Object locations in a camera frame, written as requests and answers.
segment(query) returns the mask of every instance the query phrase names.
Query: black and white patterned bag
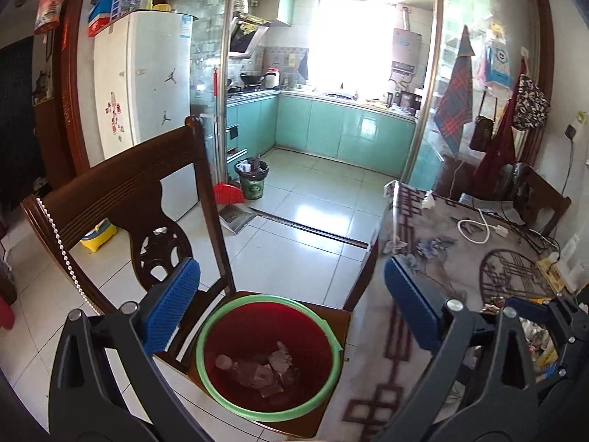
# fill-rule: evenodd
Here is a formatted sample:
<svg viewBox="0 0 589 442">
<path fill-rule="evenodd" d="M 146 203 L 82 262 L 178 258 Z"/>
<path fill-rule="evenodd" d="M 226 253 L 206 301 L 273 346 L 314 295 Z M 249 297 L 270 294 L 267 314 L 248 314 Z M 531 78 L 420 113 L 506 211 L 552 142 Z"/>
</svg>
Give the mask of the black and white patterned bag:
<svg viewBox="0 0 589 442">
<path fill-rule="evenodd" d="M 513 127 L 520 131 L 540 128 L 549 116 L 550 104 L 538 85 L 528 75 L 519 77 Z"/>
</svg>

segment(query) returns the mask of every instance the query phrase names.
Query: water heater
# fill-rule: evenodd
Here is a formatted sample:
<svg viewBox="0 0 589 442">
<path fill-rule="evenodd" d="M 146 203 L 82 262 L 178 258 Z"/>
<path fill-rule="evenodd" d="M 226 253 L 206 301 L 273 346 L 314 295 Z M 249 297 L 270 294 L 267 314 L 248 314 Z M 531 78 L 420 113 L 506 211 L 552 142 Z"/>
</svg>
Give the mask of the water heater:
<svg viewBox="0 0 589 442">
<path fill-rule="evenodd" d="M 421 35 L 395 28 L 393 32 L 393 61 L 391 69 L 397 73 L 414 75 L 419 65 Z"/>
</svg>

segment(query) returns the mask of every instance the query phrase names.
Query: countertop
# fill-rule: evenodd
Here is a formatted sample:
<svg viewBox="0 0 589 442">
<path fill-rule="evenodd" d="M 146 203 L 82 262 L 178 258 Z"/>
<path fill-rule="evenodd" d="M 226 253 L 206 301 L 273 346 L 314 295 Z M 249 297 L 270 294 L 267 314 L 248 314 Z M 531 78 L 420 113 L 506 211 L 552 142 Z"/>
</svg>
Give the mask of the countertop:
<svg viewBox="0 0 589 442">
<path fill-rule="evenodd" d="M 297 98 L 308 98 L 308 99 L 317 99 L 320 101 L 327 101 L 332 104 L 342 105 L 342 106 L 349 106 L 352 108 L 360 108 L 368 111 L 372 111 L 374 113 L 379 113 L 388 116 L 395 116 L 399 119 L 404 119 L 407 122 L 416 124 L 417 118 L 415 116 L 411 116 L 404 111 L 401 110 L 400 107 L 394 106 L 392 108 L 384 108 L 380 105 L 372 105 L 367 102 L 359 102 L 353 100 L 346 100 L 346 99 L 337 99 L 322 95 L 320 93 L 315 93 L 311 91 L 296 91 L 296 90 L 263 90 L 263 91 L 256 91 L 254 93 L 248 93 L 245 95 L 234 95 L 227 98 L 227 106 L 233 106 L 235 104 L 239 104 L 246 101 L 255 101 L 257 99 L 267 98 L 272 95 L 279 95 L 284 94 L 290 97 L 297 97 Z"/>
</svg>

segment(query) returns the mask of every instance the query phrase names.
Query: blue gripper pad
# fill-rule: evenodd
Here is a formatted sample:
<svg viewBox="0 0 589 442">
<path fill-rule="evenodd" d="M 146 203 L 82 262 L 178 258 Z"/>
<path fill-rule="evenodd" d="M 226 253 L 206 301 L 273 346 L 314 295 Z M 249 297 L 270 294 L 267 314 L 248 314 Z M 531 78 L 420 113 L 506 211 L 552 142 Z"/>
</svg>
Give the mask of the blue gripper pad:
<svg viewBox="0 0 589 442">
<path fill-rule="evenodd" d="M 143 348 L 148 355 L 164 351 L 200 283 L 200 266 L 185 257 L 139 303 Z"/>
<path fill-rule="evenodd" d="M 385 264 L 385 285 L 419 347 L 435 355 L 442 345 L 442 294 L 432 290 L 425 281 L 417 287 L 395 258 Z"/>
</svg>

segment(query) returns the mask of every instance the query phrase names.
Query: screw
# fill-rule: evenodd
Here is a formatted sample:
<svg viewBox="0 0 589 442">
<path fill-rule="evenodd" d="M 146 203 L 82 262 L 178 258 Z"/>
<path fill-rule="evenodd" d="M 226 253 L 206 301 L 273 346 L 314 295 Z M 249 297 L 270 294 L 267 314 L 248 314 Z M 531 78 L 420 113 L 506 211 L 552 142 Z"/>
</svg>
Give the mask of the screw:
<svg viewBox="0 0 589 442">
<path fill-rule="evenodd" d="M 69 320 L 78 320 L 80 317 L 82 317 L 82 311 L 79 309 L 73 309 L 68 314 Z"/>
<path fill-rule="evenodd" d="M 517 317 L 517 311 L 514 308 L 512 308 L 511 306 L 507 306 L 507 307 L 503 308 L 503 314 L 505 314 L 510 319 Z"/>
<path fill-rule="evenodd" d="M 446 307 L 452 312 L 460 312 L 464 309 L 464 304 L 457 299 L 450 299 L 446 302 Z"/>
<path fill-rule="evenodd" d="M 128 316 L 129 314 L 133 314 L 137 310 L 137 308 L 138 305 L 136 302 L 127 301 L 123 303 L 123 305 L 121 306 L 121 312 Z"/>
</svg>

